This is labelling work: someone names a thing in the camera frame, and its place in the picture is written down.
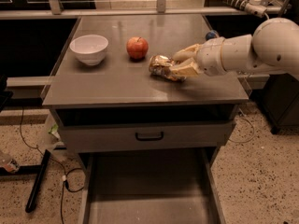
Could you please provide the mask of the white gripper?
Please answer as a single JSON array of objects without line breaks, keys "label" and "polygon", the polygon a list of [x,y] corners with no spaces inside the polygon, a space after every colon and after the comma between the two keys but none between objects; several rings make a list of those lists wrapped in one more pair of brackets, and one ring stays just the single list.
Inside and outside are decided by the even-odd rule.
[{"label": "white gripper", "polygon": [[225,75],[226,71],[221,62],[221,47],[223,42],[223,37],[212,38],[203,45],[193,44],[176,52],[172,56],[172,59],[183,63],[171,66],[170,72],[178,77],[199,76],[201,70],[211,77]]}]

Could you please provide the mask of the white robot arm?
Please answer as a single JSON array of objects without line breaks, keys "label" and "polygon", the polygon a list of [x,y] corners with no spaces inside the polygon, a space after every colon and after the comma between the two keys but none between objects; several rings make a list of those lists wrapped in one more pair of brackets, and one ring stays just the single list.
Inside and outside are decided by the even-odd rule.
[{"label": "white robot arm", "polygon": [[238,71],[248,74],[289,74],[299,78],[299,27],[285,18],[261,23],[252,35],[217,37],[194,44],[173,55],[170,68],[176,76],[223,76]]}]

